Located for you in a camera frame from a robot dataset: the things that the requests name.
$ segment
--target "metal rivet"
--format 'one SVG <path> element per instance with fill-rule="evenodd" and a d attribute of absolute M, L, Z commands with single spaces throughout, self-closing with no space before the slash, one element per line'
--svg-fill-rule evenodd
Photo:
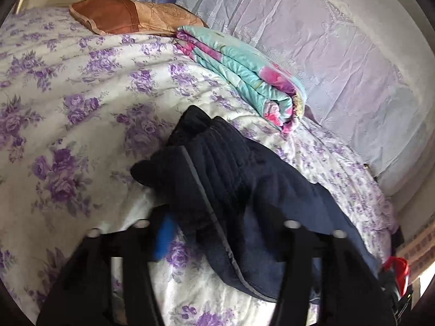
<path fill-rule="evenodd" d="M 347 237 L 346 232 L 343 232 L 342 230 L 334 230 L 332 232 L 332 235 L 335 236 L 337 239 L 344 239 Z"/>
<path fill-rule="evenodd" d="M 288 220 L 284 222 L 284 226 L 290 229 L 298 229 L 301 227 L 301 223 L 299 223 L 298 221 Z"/>
<path fill-rule="evenodd" d="M 133 224 L 133 227 L 135 228 L 146 228 L 150 225 L 149 220 L 138 220 L 136 223 Z"/>
<path fill-rule="evenodd" d="M 88 238 L 96 238 L 99 237 L 100 235 L 101 235 L 101 230 L 99 230 L 98 228 L 89 229 L 87 233 Z"/>

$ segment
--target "brown pillow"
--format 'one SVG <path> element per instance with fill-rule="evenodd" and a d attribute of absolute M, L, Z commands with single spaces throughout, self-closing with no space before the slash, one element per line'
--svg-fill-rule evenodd
<path fill-rule="evenodd" d="M 134 0 L 84 0 L 73 3 L 70 13 L 96 34 L 143 32 L 175 36 L 181 26 L 207 27 L 201 18 L 175 4 Z"/>

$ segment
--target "bedsheet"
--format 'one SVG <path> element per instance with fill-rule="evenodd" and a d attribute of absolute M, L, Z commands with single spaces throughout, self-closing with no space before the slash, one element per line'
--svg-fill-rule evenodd
<path fill-rule="evenodd" d="M 274 129 L 171 38 L 97 36 L 67 8 L 32 9 L 0 28 L 0 87 L 0 277 L 33 322 L 88 229 L 122 230 L 162 203 L 129 168 L 165 142 L 191 104 L 321 183 L 368 250 L 379 261 L 390 253 L 393 208 L 358 155 L 306 118 L 292 134 Z M 150 265 L 166 325 L 265 326 L 273 312 L 223 284 L 182 232 Z M 314 306 L 309 315 L 312 323 Z"/>
<path fill-rule="evenodd" d="M 359 1 L 358 7 L 365 2 L 355 1 Z M 357 5 L 352 0 L 353 5 L 347 6 L 347 2 L 340 0 L 338 6 L 349 10 Z M 391 1 L 370 2 L 372 8 L 358 15 L 359 24 L 330 0 L 178 0 L 177 4 L 201 17 L 210 28 L 253 45 L 297 76 L 307 90 L 314 118 L 361 155 L 373 175 L 379 176 L 383 190 L 392 195 L 403 187 L 403 179 L 432 134 L 433 123 L 427 116 L 433 92 L 423 96 L 417 86 L 411 89 L 396 65 L 421 62 L 424 67 L 420 69 L 430 69 L 427 65 L 435 64 L 433 56 L 432 60 L 427 57 L 431 53 L 428 45 L 420 59 L 414 51 L 403 56 L 406 53 L 398 51 L 400 44 L 391 46 L 396 39 L 388 23 L 392 25 L 398 17 L 376 24 L 381 13 L 388 15 L 391 3 L 387 2 Z M 379 15 L 373 7 L 376 3 Z M 402 8 L 397 1 L 392 5 Z M 409 31 L 413 22 L 404 13 L 398 16 L 403 18 L 402 29 Z M 361 27 L 374 24 L 382 26 L 378 29 L 385 35 L 368 35 Z M 415 37 L 408 40 L 420 42 L 424 38 L 415 29 Z M 386 39 L 390 41 L 389 54 L 397 54 L 395 58 L 387 58 L 381 48 Z M 430 84 L 428 79 L 433 78 L 431 70 L 425 75 L 412 74 L 414 81 L 422 84 Z"/>

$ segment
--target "red object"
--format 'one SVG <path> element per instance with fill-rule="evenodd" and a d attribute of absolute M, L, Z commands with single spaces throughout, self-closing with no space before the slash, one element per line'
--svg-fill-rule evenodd
<path fill-rule="evenodd" d="M 401 296 L 404 296 L 406 290 L 408 289 L 408 279 L 409 279 L 409 265 L 408 261 L 401 258 L 390 256 L 383 266 L 384 269 L 393 269 L 396 275 L 396 282 L 399 286 L 399 292 Z"/>

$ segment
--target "pink and turquoise blanket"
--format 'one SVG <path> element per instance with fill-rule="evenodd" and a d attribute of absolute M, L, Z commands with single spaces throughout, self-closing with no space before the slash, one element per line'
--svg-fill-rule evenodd
<path fill-rule="evenodd" d="M 256 111 L 284 133 L 290 133 L 304 115 L 306 93 L 302 83 L 257 49 L 212 29 L 182 26 L 177 48 L 234 86 Z"/>

